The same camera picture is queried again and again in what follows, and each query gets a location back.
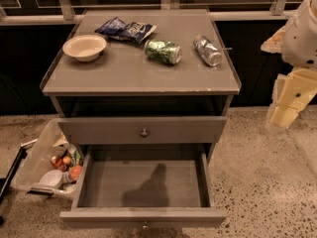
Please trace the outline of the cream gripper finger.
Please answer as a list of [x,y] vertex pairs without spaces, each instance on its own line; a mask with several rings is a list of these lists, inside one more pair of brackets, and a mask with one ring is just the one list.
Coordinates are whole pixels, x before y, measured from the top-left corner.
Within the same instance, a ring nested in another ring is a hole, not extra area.
[[289,107],[280,107],[272,104],[268,108],[267,120],[269,124],[272,124],[280,128],[288,128],[294,120],[298,117],[299,112]]

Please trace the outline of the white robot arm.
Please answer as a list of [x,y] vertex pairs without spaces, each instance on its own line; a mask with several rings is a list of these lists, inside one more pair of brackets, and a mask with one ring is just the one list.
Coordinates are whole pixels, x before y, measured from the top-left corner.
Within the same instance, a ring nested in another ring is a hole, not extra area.
[[293,66],[274,82],[268,122],[288,128],[317,94],[317,0],[303,0],[286,24],[261,45]]

